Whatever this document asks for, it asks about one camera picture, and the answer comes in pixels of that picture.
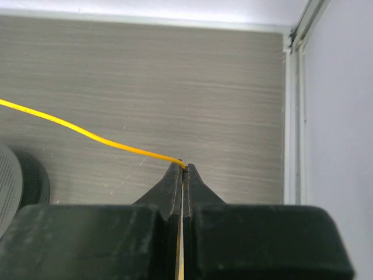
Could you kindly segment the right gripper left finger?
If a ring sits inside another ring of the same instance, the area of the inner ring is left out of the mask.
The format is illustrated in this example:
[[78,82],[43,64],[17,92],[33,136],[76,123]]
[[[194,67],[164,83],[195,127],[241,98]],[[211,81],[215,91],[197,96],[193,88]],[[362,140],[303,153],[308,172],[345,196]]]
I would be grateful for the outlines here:
[[184,172],[131,205],[30,205],[1,240],[2,279],[176,279]]

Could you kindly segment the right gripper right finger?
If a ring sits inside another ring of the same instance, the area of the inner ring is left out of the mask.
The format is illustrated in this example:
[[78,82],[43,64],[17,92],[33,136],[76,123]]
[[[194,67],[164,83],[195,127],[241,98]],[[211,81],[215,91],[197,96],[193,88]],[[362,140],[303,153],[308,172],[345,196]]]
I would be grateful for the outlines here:
[[224,202],[189,165],[184,177],[185,279],[353,279],[332,217],[299,205]]

